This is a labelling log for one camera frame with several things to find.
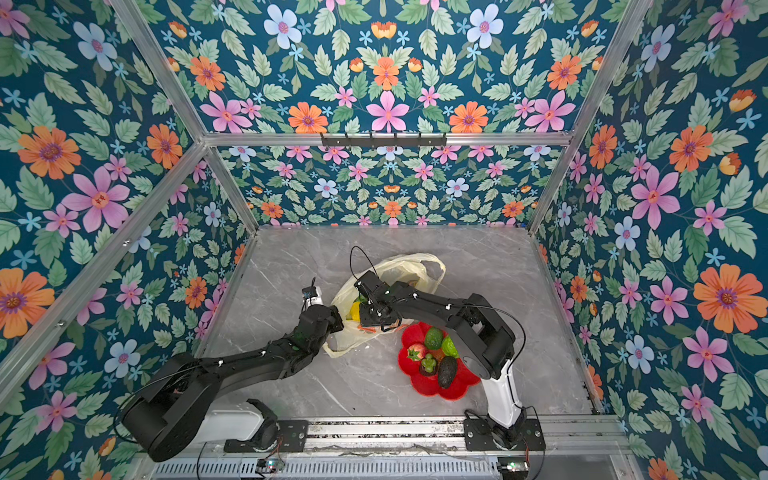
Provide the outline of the dark fake mangosteen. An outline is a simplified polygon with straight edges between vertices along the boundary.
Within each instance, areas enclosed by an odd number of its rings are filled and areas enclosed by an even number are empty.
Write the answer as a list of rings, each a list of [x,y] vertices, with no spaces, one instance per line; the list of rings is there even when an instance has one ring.
[[[432,377],[438,373],[439,360],[431,353],[420,362],[419,373],[424,377]]]

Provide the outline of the green fake avocado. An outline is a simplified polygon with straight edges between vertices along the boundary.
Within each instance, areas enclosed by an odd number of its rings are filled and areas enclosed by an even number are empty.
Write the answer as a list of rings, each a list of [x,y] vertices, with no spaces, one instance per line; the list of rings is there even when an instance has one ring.
[[[436,327],[431,327],[424,336],[423,344],[428,350],[441,350],[445,334]]]

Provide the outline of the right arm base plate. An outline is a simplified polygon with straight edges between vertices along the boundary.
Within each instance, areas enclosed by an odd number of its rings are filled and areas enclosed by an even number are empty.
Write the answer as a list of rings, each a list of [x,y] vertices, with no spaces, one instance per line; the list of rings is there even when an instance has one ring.
[[[479,417],[463,420],[465,448],[468,451],[534,451],[546,450],[541,423],[520,417],[510,428]]]

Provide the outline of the red flower-shaped plastic plate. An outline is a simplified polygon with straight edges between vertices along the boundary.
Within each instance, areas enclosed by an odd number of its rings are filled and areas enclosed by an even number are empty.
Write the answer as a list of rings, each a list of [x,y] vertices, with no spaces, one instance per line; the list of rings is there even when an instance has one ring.
[[[458,358],[450,337],[423,322],[403,331],[397,364],[409,377],[412,388],[425,397],[456,401],[480,383]]]

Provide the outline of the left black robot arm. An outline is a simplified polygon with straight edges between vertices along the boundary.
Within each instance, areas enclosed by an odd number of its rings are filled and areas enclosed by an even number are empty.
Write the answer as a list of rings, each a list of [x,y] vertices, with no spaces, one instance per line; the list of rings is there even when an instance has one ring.
[[[219,421],[210,412],[214,401],[295,375],[311,364],[330,334],[342,329],[338,309],[317,304],[300,313],[290,333],[255,350],[223,357],[175,355],[121,405],[117,420],[155,462],[169,460],[195,443],[249,439],[260,429],[261,412]]]

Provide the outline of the yellow fake lemon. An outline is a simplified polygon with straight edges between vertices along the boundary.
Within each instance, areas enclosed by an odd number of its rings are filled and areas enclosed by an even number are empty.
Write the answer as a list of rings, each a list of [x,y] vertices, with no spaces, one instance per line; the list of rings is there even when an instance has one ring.
[[[360,306],[361,306],[361,303],[359,301],[355,301],[352,304],[347,317],[348,320],[356,323],[359,323],[361,321]]]

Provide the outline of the red fake strawberry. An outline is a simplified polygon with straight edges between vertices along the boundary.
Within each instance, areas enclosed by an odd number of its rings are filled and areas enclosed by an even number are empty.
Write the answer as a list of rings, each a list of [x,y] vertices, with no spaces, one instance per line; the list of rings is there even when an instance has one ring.
[[[412,344],[406,350],[407,358],[413,362],[421,362],[428,354],[428,349],[423,344]]]

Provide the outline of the dark purple fake avocado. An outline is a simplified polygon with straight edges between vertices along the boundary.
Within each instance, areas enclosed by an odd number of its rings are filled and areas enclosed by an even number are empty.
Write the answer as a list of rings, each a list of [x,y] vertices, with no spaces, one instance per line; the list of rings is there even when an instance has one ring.
[[[439,362],[437,373],[438,386],[441,389],[448,389],[453,384],[458,372],[458,362],[456,358],[444,357]]]

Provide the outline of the green fake lime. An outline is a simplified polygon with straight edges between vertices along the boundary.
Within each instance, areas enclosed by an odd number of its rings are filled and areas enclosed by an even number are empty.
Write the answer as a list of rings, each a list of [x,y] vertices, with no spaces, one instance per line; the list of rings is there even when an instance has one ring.
[[[443,338],[440,349],[446,357],[452,357],[456,359],[460,357],[458,349],[450,336],[445,336]]]

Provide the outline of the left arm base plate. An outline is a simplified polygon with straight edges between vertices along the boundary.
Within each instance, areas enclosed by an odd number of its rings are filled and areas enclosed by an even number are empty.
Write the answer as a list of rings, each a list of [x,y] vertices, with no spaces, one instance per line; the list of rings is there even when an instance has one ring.
[[[227,440],[226,453],[298,453],[308,439],[306,420],[269,420],[249,440]]]

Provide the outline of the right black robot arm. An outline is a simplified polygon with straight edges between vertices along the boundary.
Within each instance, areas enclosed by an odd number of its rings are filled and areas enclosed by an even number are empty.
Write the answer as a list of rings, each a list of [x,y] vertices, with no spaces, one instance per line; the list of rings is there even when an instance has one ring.
[[[413,319],[448,334],[458,359],[481,380],[494,442],[510,449],[522,439],[526,417],[513,376],[520,350],[503,311],[479,294],[440,297],[401,281],[388,284],[372,271],[358,277],[354,287],[363,298],[361,326],[386,330]]]

